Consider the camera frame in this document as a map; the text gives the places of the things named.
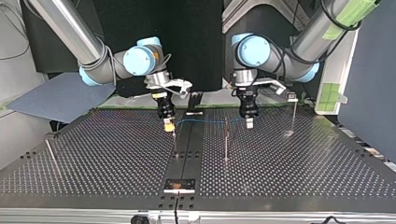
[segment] yellow label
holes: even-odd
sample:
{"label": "yellow label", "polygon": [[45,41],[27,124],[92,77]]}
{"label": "yellow label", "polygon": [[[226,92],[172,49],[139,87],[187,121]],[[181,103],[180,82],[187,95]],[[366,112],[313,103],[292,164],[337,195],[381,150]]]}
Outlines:
{"label": "yellow label", "polygon": [[166,93],[166,92],[151,94],[153,99],[163,98],[163,97],[166,97],[167,95],[168,95],[168,93]]}
{"label": "yellow label", "polygon": [[173,123],[166,123],[165,124],[165,131],[167,133],[171,133],[174,130],[175,130],[175,124],[173,124]]}
{"label": "yellow label", "polygon": [[157,52],[152,53],[152,56],[154,56],[155,60],[160,59],[160,55]]}

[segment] green tape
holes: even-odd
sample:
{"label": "green tape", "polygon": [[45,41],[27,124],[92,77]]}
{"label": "green tape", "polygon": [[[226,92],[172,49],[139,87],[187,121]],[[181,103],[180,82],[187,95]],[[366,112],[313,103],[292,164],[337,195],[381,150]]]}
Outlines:
{"label": "green tape", "polygon": [[318,101],[318,111],[333,112],[340,98],[339,83],[323,83],[320,98]]}
{"label": "green tape", "polygon": [[[345,26],[354,25],[363,20],[377,7],[375,1],[376,0],[349,0],[349,3],[335,19]],[[323,39],[335,40],[343,31],[343,29],[332,24],[324,34]]]}

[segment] black cable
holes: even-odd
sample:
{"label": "black cable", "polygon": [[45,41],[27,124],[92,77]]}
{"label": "black cable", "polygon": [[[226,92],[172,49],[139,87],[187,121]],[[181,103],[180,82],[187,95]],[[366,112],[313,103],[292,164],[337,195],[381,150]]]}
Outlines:
{"label": "black cable", "polygon": [[324,4],[324,0],[320,0],[320,6],[324,12],[324,14],[326,14],[327,18],[336,26],[338,26],[339,28],[346,30],[346,31],[356,31],[359,28],[361,28],[361,21],[358,22],[358,24],[356,24],[355,26],[345,26],[343,23],[337,21],[334,16],[332,16],[329,12],[329,10],[326,8],[326,5]]}
{"label": "black cable", "polygon": [[286,50],[286,53],[294,60],[296,60],[299,63],[305,63],[305,64],[315,64],[315,63],[322,63],[324,61],[326,61],[333,53],[334,51],[337,49],[337,47],[340,45],[340,43],[343,41],[344,37],[347,35],[347,32],[349,31],[355,31],[358,30],[359,28],[361,28],[361,21],[359,21],[357,23],[357,25],[355,26],[345,26],[344,24],[342,24],[341,22],[337,21],[329,12],[329,10],[326,8],[326,5],[324,3],[324,0],[320,0],[320,6],[321,9],[323,10],[324,14],[327,16],[327,18],[337,27],[345,30],[345,32],[343,33],[343,35],[338,39],[338,41],[335,43],[335,45],[332,47],[332,49],[330,51],[328,51],[328,53],[322,55],[318,60],[316,61],[307,61],[301,57],[299,57],[294,51],[293,48],[290,48],[290,51]]}
{"label": "black cable", "polygon": [[9,18],[9,16],[6,14],[6,12],[5,12],[2,8],[0,8],[1,14],[3,14],[3,16],[6,17],[6,19],[7,19],[8,22],[12,25],[12,27],[13,27],[18,33],[20,33],[20,34],[22,35],[22,37],[23,37],[24,39],[26,39],[26,42],[27,42],[27,44],[26,44],[26,49],[25,49],[22,53],[19,53],[19,54],[13,55],[13,56],[9,56],[9,57],[5,57],[5,58],[0,58],[0,61],[11,60],[11,59],[15,59],[15,58],[21,57],[21,56],[24,55],[24,54],[29,50],[29,48],[30,48],[29,41],[27,40],[27,37],[26,37],[26,34],[25,34],[25,28],[24,28],[24,24],[23,24],[22,17],[21,17],[21,15],[20,15],[19,12],[17,12],[13,7],[11,7],[11,6],[10,6],[9,4],[7,4],[7,3],[0,2],[0,7],[8,8],[8,9],[10,10],[10,12],[12,12],[12,13],[18,18],[18,20],[20,21],[20,24],[21,24],[21,26],[22,26],[22,31],[17,27],[17,25],[14,24],[14,22]]}
{"label": "black cable", "polygon": [[298,6],[300,5],[300,0],[297,0],[296,3],[296,8],[294,9],[294,16],[293,16],[293,21],[291,23],[291,45],[294,44],[294,23],[296,22],[296,18],[297,18],[297,10],[298,10]]}
{"label": "black cable", "polygon": [[17,55],[11,56],[11,57],[0,58],[0,61],[3,61],[3,60],[11,60],[11,59],[15,59],[15,58],[21,57],[23,54],[25,54],[25,53],[29,50],[29,48],[30,48],[30,45],[28,44],[28,45],[26,46],[26,49],[25,49],[22,53],[19,53],[19,54],[17,54]]}
{"label": "black cable", "polygon": [[326,219],[325,219],[323,222],[321,222],[321,223],[315,223],[315,222],[313,222],[313,223],[311,223],[311,224],[328,224],[331,220],[334,220],[334,222],[335,222],[335,223],[338,223],[338,224],[346,224],[345,222],[339,221],[339,220],[338,220],[336,217],[334,217],[334,216],[326,217]]}
{"label": "black cable", "polygon": [[303,86],[304,91],[305,91],[306,94],[308,95],[309,101],[311,101],[312,104],[313,104],[314,106],[316,106],[316,105],[317,105],[317,104],[316,104],[316,100],[314,100],[314,98],[312,98],[311,94],[309,94],[308,90],[307,90],[306,87],[305,87],[305,84],[304,84],[303,82],[300,82],[300,83],[301,83],[301,85]]}
{"label": "black cable", "polygon": [[174,211],[174,214],[175,214],[175,224],[178,224],[177,203],[178,203],[178,199],[177,199],[177,201],[176,201],[176,206],[175,206],[175,211]]}

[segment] metal plate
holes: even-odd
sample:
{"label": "metal plate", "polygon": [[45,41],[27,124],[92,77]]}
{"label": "metal plate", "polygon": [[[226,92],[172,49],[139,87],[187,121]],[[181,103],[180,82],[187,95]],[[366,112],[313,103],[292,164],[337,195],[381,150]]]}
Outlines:
{"label": "metal plate", "polygon": [[[237,109],[208,109],[196,123],[184,178],[197,178],[193,210],[396,212],[394,174],[325,118],[264,108],[247,130]],[[225,160],[225,125],[232,120]]]}
{"label": "metal plate", "polygon": [[51,144],[56,161],[44,149],[3,171],[1,207],[173,209],[163,185],[182,169],[167,173],[174,142],[156,111],[94,111]]}

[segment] black backdrop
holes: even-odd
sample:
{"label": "black backdrop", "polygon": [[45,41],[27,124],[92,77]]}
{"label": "black backdrop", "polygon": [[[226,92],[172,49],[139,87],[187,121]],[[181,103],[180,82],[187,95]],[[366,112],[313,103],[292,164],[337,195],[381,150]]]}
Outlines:
{"label": "black backdrop", "polygon": [[[223,0],[81,0],[78,7],[78,12],[96,33],[100,33],[97,30],[102,26],[105,42],[113,52],[135,46],[138,39],[158,36],[164,53],[173,55],[168,70],[174,77],[192,82],[193,91],[221,88],[224,73],[222,10]],[[77,71],[76,59],[48,25],[26,8],[23,14],[37,71]],[[132,77],[119,81],[118,94],[128,97],[148,92],[143,80],[143,77]]]}

